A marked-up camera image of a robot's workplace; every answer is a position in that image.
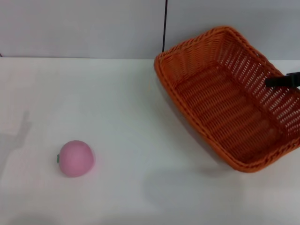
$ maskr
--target basket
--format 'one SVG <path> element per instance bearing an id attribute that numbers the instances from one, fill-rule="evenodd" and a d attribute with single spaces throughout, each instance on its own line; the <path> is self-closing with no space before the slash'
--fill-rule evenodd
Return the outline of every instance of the basket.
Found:
<path id="1" fill-rule="evenodd" d="M 231 27 L 217 27 L 155 58 L 167 93 L 231 167 L 256 172 L 300 145 L 300 92 L 266 88 L 283 76 Z"/>

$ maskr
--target ball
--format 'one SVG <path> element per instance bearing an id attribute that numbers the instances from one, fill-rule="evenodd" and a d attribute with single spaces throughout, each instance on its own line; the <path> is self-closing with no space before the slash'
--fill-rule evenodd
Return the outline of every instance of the ball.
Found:
<path id="1" fill-rule="evenodd" d="M 61 171 L 68 177 L 86 174 L 94 165 L 94 155 L 90 147 L 82 141 L 66 143 L 57 156 Z"/>

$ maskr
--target gray wall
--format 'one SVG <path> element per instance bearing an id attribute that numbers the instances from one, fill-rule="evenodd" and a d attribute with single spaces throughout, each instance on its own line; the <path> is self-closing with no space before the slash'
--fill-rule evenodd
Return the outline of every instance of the gray wall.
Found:
<path id="1" fill-rule="evenodd" d="M 165 49 L 219 25 L 271 60 L 300 60 L 299 0 L 169 0 Z"/>
<path id="2" fill-rule="evenodd" d="M 164 0 L 0 0 L 0 53 L 154 58 L 164 10 Z"/>

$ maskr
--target woven bottom of basket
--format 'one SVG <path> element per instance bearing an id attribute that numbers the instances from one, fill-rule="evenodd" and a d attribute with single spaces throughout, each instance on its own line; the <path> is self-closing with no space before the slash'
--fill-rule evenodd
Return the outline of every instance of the woven bottom of basket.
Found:
<path id="1" fill-rule="evenodd" d="M 244 90 L 220 67 L 211 67 L 175 85 L 195 117 L 234 158 L 255 161 L 272 146 L 280 132 L 251 103 Z"/>

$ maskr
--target orange wicker basket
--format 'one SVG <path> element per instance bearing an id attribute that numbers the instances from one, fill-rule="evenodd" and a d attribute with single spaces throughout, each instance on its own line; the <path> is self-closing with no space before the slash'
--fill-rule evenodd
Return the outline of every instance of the orange wicker basket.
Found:
<path id="1" fill-rule="evenodd" d="M 217 27 L 155 58 L 169 96 L 231 167 L 256 172 L 300 145 L 300 92 L 266 88 L 283 76 L 231 27 Z"/>

